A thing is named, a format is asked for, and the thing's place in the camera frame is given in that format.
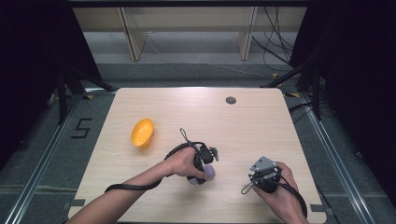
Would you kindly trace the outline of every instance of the purple object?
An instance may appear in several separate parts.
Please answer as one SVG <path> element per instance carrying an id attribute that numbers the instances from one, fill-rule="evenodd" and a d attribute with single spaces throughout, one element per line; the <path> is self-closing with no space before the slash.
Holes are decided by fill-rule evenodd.
<path id="1" fill-rule="evenodd" d="M 206 179 L 213 179 L 215 178 L 216 172 L 215 169 L 213 168 L 213 166 L 211 164 L 206 164 L 204 166 L 204 171 L 206 174 Z"/>
<path id="2" fill-rule="evenodd" d="M 189 182 L 190 182 L 190 184 L 192 184 L 192 185 L 197 185 L 197 184 L 198 184 L 197 178 L 189 179 Z"/>

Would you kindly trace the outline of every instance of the right hand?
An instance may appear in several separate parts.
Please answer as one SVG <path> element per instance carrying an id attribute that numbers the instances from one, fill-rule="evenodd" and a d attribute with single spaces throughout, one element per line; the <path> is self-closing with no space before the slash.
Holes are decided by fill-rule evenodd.
<path id="1" fill-rule="evenodd" d="M 277 166 L 282 170 L 281 175 L 298 191 L 291 169 L 283 162 L 278 162 Z M 279 182 L 285 183 L 285 180 L 280 178 Z M 270 206 L 274 214 L 286 223 L 308 223 L 299 201 L 286 189 L 278 187 L 272 194 L 257 187 L 253 187 L 253 189 Z"/>

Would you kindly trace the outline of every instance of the handheld controller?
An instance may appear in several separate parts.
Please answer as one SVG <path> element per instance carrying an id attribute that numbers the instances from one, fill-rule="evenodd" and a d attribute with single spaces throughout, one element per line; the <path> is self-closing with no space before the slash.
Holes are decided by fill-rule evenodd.
<path id="1" fill-rule="evenodd" d="M 183 143 L 172 149 L 168 155 L 166 155 L 165 160 L 184 147 L 193 147 L 195 149 L 195 157 L 193 161 L 194 167 L 206 173 L 208 178 L 213 178 L 215 176 L 215 170 L 209 163 L 212 163 L 214 159 L 219 161 L 218 150 L 215 147 L 207 147 L 203 142 L 192 142 L 187 138 L 186 132 L 183 129 L 180 129 L 180 131 L 187 143 Z M 204 179 L 200 179 L 196 176 L 187 176 L 187 179 L 193 185 L 202 185 L 205 183 Z"/>
<path id="2" fill-rule="evenodd" d="M 284 188 L 292 195 L 294 195 L 300 203 L 303 214 L 307 217 L 307 208 L 303 196 L 294 189 L 288 181 L 282 177 L 282 170 L 277 166 L 276 162 L 269 160 L 268 158 L 261 156 L 252 166 L 250 166 L 250 171 L 253 171 L 253 175 L 248 175 L 250 178 L 250 183 L 241 190 L 242 194 L 247 194 L 252 186 L 256 186 L 267 193 L 274 193 L 278 186 Z M 283 178 L 286 183 L 280 183 L 280 178 Z"/>
<path id="3" fill-rule="evenodd" d="M 251 167 L 253 175 L 248 175 L 251 183 L 267 193 L 274 193 L 279 183 L 281 170 L 276 162 L 262 156 Z"/>

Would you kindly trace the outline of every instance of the metal frame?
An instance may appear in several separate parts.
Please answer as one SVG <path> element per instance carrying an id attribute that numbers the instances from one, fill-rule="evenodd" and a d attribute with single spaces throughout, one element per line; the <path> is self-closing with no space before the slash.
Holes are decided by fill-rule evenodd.
<path id="1" fill-rule="evenodd" d="M 309 103 L 309 98 L 305 92 L 301 92 L 300 96 L 303 104 Z M 312 122 L 312 125 L 314 126 L 315 131 L 318 134 L 320 142 L 323 144 L 326 153 L 332 163 L 332 166 L 337 173 L 338 179 L 340 180 L 341 185 L 344 187 L 346 195 L 349 198 L 353 208 L 355 209 L 356 214 L 358 215 L 359 220 L 361 221 L 361 223 L 375 223 L 374 217 L 370 213 L 366 201 L 361 196 L 361 192 L 359 191 L 358 187 L 350 176 L 349 171 L 344 165 L 340 155 L 338 155 L 338 152 L 332 144 L 332 140 L 327 134 L 322 122 L 320 120 L 317 120 L 314 112 L 312 112 L 310 108 L 307 108 L 306 111 L 308 113 L 309 119 Z"/>
<path id="2" fill-rule="evenodd" d="M 8 214 L 6 223 L 20 223 L 21 219 L 23 218 L 24 213 L 26 212 L 27 207 L 29 206 L 30 201 L 32 201 L 33 196 L 35 195 L 35 190 L 38 184 L 41 181 L 44 173 L 46 172 L 50 161 L 56 151 L 57 146 L 59 145 L 64 131 L 70 121 L 70 118 L 78 106 L 79 101 L 81 100 L 81 95 L 74 95 L 73 99 L 69 106 L 69 113 L 64 118 L 64 122 L 58 125 L 55 130 L 54 135 L 49 141 L 46 150 L 44 151 L 43 155 L 41 156 L 40 161 L 38 162 L 35 170 L 33 171 L 32 175 L 30 176 L 28 182 L 24 186 L 18 200 L 15 202 L 13 207 Z"/>

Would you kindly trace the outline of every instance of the tabletop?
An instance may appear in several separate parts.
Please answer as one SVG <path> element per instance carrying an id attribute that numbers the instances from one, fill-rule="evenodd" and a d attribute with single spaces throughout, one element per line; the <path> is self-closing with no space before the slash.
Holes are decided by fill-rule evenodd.
<path id="1" fill-rule="evenodd" d="M 227 100 L 233 97 L 234 102 Z M 150 147 L 131 142 L 136 123 L 154 123 Z M 146 192 L 120 219 L 132 222 L 274 223 L 281 222 L 252 190 L 249 167 L 260 157 L 283 161 L 292 170 L 308 206 L 308 221 L 323 223 L 325 213 L 312 212 L 321 204 L 284 97 L 278 89 L 250 88 L 133 88 L 118 90 L 109 109 L 76 200 L 85 204 L 162 161 L 184 143 L 179 129 L 191 141 L 219 150 L 212 163 L 216 176 L 193 186 L 185 177 L 166 177 Z M 73 216 L 81 206 L 72 206 Z"/>

